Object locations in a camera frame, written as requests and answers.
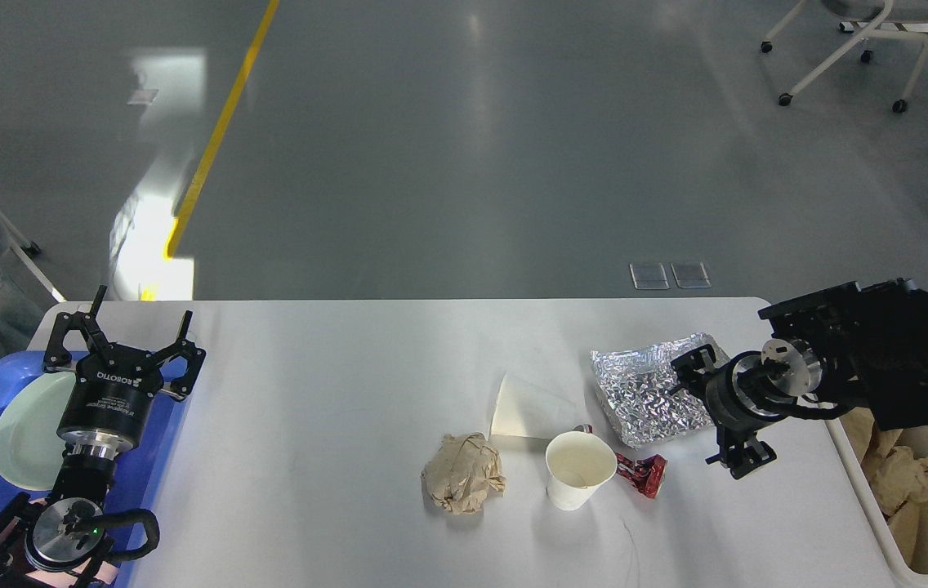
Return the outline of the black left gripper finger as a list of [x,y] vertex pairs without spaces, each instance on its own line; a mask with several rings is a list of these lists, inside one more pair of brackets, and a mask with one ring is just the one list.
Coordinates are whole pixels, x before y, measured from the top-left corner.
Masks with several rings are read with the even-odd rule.
[[148,351],[141,361],[141,391],[148,397],[162,394],[180,403],[192,394],[207,357],[207,351],[189,339],[192,318],[192,313],[184,313],[174,342]]
[[82,335],[88,354],[99,358],[103,368],[114,365],[113,346],[109,343],[105,333],[102,332],[96,319],[103,301],[105,301],[106,293],[108,293],[108,287],[98,287],[87,311],[75,311],[71,314],[60,312],[57,314],[56,320],[54,320],[51,327],[46,349],[43,351],[43,372],[75,371],[77,364],[73,361],[71,353],[65,346],[65,339],[67,339],[70,332],[79,332]]

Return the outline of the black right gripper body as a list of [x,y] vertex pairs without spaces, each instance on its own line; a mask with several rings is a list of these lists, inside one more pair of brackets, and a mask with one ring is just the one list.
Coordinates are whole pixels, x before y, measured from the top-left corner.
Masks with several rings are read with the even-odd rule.
[[826,410],[800,405],[822,382],[823,366],[803,339],[771,339],[744,351],[707,381],[704,406],[717,427],[754,432],[786,417],[825,418]]

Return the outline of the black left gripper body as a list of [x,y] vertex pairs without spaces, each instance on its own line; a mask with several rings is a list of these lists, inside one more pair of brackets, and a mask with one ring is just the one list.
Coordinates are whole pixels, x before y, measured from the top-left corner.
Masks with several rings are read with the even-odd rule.
[[151,353],[131,347],[113,347],[114,357],[91,353],[76,365],[76,381],[56,428],[66,443],[117,440],[116,451],[140,446],[154,396],[164,385]]

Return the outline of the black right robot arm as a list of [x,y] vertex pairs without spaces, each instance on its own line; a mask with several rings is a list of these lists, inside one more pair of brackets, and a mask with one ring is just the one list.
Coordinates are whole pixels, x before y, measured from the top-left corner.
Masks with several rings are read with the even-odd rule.
[[676,390],[699,399],[716,429],[719,464],[736,479],[775,459],[758,432],[800,418],[829,421],[856,408],[882,430],[928,425],[928,291],[911,279],[838,284],[767,306],[762,350],[728,361],[710,344],[670,362]]

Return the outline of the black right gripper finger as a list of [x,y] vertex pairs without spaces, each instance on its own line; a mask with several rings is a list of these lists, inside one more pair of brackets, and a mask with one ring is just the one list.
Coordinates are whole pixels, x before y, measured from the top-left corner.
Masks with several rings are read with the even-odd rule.
[[775,450],[756,437],[756,431],[736,431],[716,425],[717,453],[704,459],[707,465],[718,464],[740,480],[777,459]]
[[692,397],[706,397],[707,383],[717,371],[716,359],[713,344],[703,344],[672,359],[669,366],[676,375],[676,384],[669,389],[668,395],[673,397],[685,391]]

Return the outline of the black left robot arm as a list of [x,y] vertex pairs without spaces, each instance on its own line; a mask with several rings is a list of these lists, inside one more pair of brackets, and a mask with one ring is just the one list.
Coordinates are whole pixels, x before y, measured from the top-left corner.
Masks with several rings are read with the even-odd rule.
[[90,308],[60,310],[43,351],[0,361],[0,587],[105,587],[150,554],[144,507],[160,477],[169,407],[189,397],[205,350],[186,312],[160,350],[110,340]]

